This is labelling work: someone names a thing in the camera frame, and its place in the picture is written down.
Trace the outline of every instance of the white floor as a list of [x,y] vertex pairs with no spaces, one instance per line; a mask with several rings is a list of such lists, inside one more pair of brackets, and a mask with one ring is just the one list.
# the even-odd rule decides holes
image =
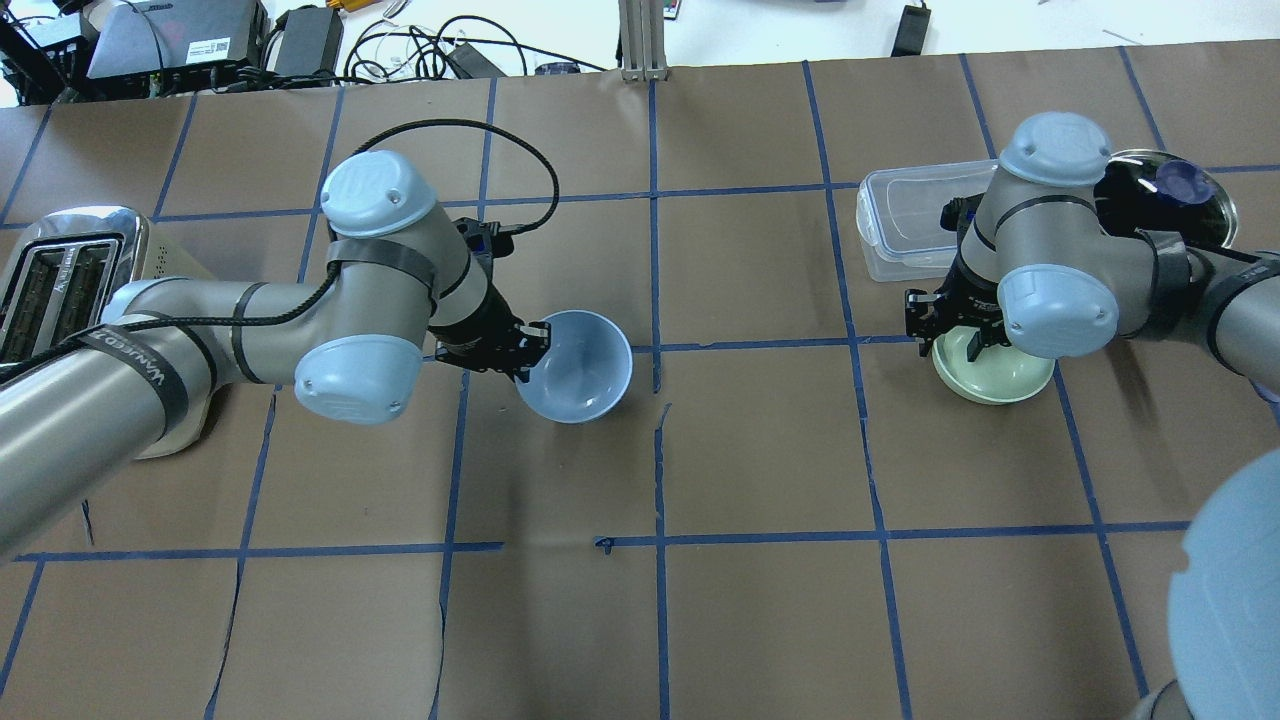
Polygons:
[[[723,65],[884,56],[905,1],[919,3],[682,0],[678,19],[666,23],[667,61]],[[90,19],[101,24],[118,3],[96,0]],[[273,17],[303,4],[310,3],[264,0]],[[19,17],[55,12],[50,0],[13,0],[12,6]],[[360,31],[381,18],[384,6],[346,15],[343,58]],[[933,0],[929,8],[927,54],[1280,38],[1280,0]],[[460,13],[493,18],[531,46],[603,67],[616,64],[618,13],[612,0],[410,0],[397,22],[435,29]],[[481,23],[453,26],[460,28],[472,37],[500,37]],[[394,64],[406,46],[388,40],[366,50]],[[520,73],[513,50],[492,47],[486,55],[508,74]],[[530,65],[548,60],[532,56]],[[0,106],[12,104],[9,87],[0,83]]]

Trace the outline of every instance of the black tape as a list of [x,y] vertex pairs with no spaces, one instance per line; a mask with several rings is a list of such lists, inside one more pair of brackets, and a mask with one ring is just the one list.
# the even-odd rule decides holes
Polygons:
[[[253,297],[253,293],[262,288],[266,283],[253,283],[244,288],[241,299],[236,302],[236,311],[232,316],[237,320],[244,316],[244,309],[248,307],[248,301]],[[248,368],[248,359],[244,356],[244,328],[241,325],[232,325],[232,354],[236,356],[236,366],[239,368],[241,374],[244,375],[251,383],[265,384],[262,378],[253,374],[253,370]]]
[[435,264],[426,255],[407,245],[389,240],[379,240],[376,237],[339,240],[329,246],[329,263],[372,263],[375,265],[385,265],[412,275],[417,282],[426,286],[428,290],[431,290],[435,284]]
[[[165,315],[164,313],[156,313],[154,310],[138,310],[136,313],[129,313],[131,315],[145,315],[147,318],[155,318],[157,320],[170,320],[173,315]],[[218,387],[218,363],[214,361],[214,354],[209,350],[209,345],[205,343],[204,338],[196,334],[196,331],[191,329],[188,325],[174,325],[175,331],[187,336],[195,346],[196,350],[205,357],[205,365],[209,366],[209,387]]]
[[1023,200],[1018,205],[1014,205],[1012,208],[1006,210],[1005,214],[1001,215],[998,220],[996,220],[996,229],[993,229],[992,233],[1000,234],[1001,225],[1004,225],[1010,218],[1012,218],[1018,213],[1021,213],[1023,210],[1034,208],[1037,205],[1050,205],[1056,202],[1065,202],[1068,205],[1082,205],[1084,208],[1088,208],[1089,211],[1093,213],[1094,215],[1098,214],[1097,209],[1093,205],[1091,205],[1088,200],[1076,197],[1074,195],[1041,195],[1039,197]]
[[151,386],[164,406],[164,434],[169,434],[187,416],[187,384],[154,347],[114,325],[93,328],[79,336],[79,341],[133,368]]
[[1147,322],[1125,336],[1135,340],[1165,340],[1187,313],[1192,286],[1190,261],[1181,233],[1139,229],[1155,254],[1151,265],[1151,297],[1147,300]]

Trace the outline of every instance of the brown table surface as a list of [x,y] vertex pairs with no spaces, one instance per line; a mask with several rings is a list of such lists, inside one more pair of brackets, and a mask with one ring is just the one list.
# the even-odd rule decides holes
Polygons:
[[[909,283],[867,274],[856,187],[1074,110],[1210,168],[1236,246],[1275,247],[1277,69],[1262,41],[0,111],[0,251],[122,204],[221,278],[280,282],[316,278],[319,183],[362,140],[490,118],[566,193],[499,287],[636,346],[627,397],[584,427],[438,364],[379,428],[220,395],[197,446],[90,498],[92,547],[68,518],[0,569],[0,716],[425,717],[442,607],[442,719],[1121,715],[1172,676],[1181,530],[1277,445],[1272,409],[1174,345],[960,400],[904,342]],[[454,214],[520,222],[549,193],[475,131],[390,146]]]

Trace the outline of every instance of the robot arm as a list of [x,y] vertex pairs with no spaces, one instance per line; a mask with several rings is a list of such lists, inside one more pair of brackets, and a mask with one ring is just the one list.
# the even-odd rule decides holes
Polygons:
[[438,360],[527,379],[550,328],[512,314],[404,158],[352,156],[321,200],[335,238],[321,286],[131,283],[77,350],[0,387],[0,557],[224,384],[293,384],[314,413],[383,423],[410,401],[428,332]]
[[[1120,167],[1129,161],[1140,164]],[[1170,338],[1280,387],[1280,256],[1234,252],[1169,222],[1207,199],[1189,163],[1164,161],[1165,187],[1137,181],[1161,197],[1138,218],[1128,211],[1137,201],[1101,196],[1115,179],[1108,163],[1110,141],[1087,118],[1046,113],[1019,127],[987,192],[948,208],[960,249],[942,287],[908,291],[922,355],[961,325],[979,328],[970,363],[993,345],[1057,359],[1116,336]]]

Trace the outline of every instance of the light blue joint cap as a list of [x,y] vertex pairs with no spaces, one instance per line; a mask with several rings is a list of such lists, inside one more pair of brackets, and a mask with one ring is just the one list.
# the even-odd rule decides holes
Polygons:
[[438,199],[417,169],[390,150],[347,158],[320,190],[320,208],[329,224],[347,237],[402,231],[430,213]]
[[1111,160],[1106,131],[1075,113],[1041,113],[1023,120],[1000,154],[1000,165],[1015,176],[1053,187],[1097,184]]
[[99,322],[110,324],[119,320],[120,318],[124,316],[124,311],[129,309],[129,305],[132,305],[133,301],[137,300],[138,296],[142,295],[145,290],[156,283],[177,281],[177,279],[186,281],[191,278],[179,278],[174,275],[164,278],[151,278],[147,281],[133,281],[131,283],[122,284],[111,295],[111,300],[108,301],[108,304],[102,307],[102,311],[99,313],[97,315]]
[[1280,717],[1280,451],[1222,484],[1183,538],[1169,644],[1202,720]]
[[1023,265],[996,290],[1005,334],[1036,357],[1076,357],[1111,342],[1120,306],[1093,275],[1066,265]]
[[316,415],[376,425],[404,411],[421,369],[422,348],[404,338],[342,337],[302,356],[293,372],[293,395]]

